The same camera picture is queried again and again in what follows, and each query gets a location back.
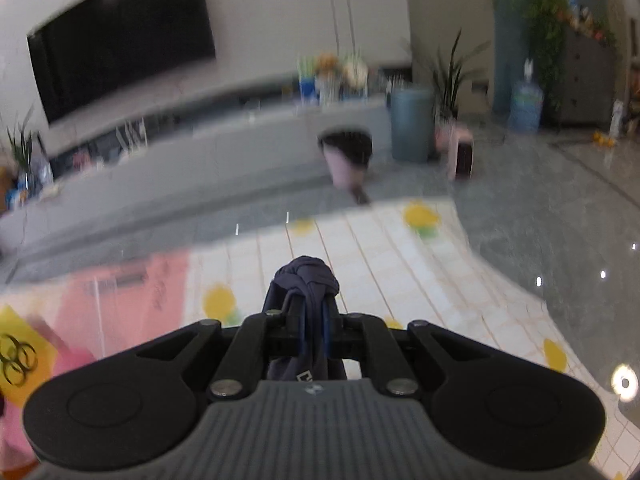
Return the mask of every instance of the gray ridged plate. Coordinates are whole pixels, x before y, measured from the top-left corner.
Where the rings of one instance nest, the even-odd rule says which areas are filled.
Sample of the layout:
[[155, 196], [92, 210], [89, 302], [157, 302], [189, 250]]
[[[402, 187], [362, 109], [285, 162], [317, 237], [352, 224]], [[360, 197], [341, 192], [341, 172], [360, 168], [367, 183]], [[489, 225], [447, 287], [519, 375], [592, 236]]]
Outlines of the gray ridged plate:
[[602, 480], [586, 461], [522, 473], [487, 466], [445, 441], [417, 401], [380, 395], [368, 379], [263, 381], [218, 402], [176, 449], [110, 473], [41, 466], [30, 480]]

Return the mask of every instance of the gray cabinet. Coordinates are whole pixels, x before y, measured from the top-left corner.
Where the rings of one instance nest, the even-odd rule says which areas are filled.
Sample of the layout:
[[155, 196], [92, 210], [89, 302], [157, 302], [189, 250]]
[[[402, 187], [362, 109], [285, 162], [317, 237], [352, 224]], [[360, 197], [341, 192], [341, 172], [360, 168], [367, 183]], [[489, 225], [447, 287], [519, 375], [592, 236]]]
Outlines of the gray cabinet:
[[593, 38], [565, 30], [564, 77], [558, 85], [560, 124], [608, 124], [614, 99], [615, 54]]

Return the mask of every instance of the black tv screen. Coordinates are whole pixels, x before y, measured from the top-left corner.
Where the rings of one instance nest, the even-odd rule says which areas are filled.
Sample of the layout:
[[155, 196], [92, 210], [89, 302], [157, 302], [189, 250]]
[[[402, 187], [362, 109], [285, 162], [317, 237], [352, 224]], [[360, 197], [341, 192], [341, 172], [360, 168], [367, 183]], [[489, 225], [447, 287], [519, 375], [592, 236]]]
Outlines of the black tv screen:
[[28, 41], [49, 122], [142, 78], [215, 56], [205, 0], [85, 0]]

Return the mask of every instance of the wall outlet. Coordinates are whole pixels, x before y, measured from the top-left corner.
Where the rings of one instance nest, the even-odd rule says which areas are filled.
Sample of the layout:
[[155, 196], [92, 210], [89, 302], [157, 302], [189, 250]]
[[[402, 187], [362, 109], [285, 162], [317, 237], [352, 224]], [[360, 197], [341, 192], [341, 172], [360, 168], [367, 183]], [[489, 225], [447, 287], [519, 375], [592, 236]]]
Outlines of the wall outlet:
[[477, 81], [471, 82], [471, 92], [474, 94], [484, 94], [488, 95], [489, 93], [489, 81], [487, 79], [481, 79]]

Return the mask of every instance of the pink heater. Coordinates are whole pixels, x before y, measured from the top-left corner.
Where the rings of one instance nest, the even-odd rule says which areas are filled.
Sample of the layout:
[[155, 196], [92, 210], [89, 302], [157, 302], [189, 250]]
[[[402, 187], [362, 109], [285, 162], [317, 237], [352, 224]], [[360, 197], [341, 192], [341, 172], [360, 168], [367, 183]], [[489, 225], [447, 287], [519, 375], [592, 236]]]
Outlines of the pink heater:
[[465, 126], [453, 127], [449, 141], [449, 178], [469, 178], [474, 164], [474, 136]]

